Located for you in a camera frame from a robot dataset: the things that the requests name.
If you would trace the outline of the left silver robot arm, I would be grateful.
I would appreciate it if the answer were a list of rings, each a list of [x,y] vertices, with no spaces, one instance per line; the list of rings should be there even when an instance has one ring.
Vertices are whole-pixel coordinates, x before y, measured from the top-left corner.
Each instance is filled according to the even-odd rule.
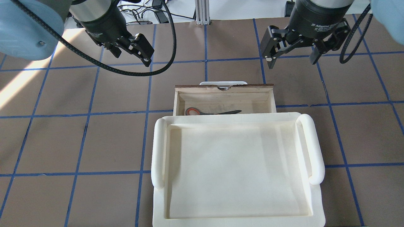
[[[92,41],[116,58],[122,51],[150,65],[154,53],[146,37],[127,30],[117,0],[2,0],[0,50],[9,56],[38,61],[48,58],[57,46],[71,15]]]

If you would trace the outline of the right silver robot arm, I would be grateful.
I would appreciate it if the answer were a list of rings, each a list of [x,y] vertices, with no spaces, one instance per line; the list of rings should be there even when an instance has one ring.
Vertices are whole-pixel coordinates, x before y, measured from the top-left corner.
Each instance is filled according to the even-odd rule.
[[[345,19],[352,0],[291,0],[289,23],[284,29],[267,27],[260,43],[261,56],[273,69],[276,60],[297,48],[314,49],[309,58],[315,65],[329,51],[341,50],[340,63],[348,62],[375,17],[391,37],[403,44],[403,1],[371,0],[353,27]]]

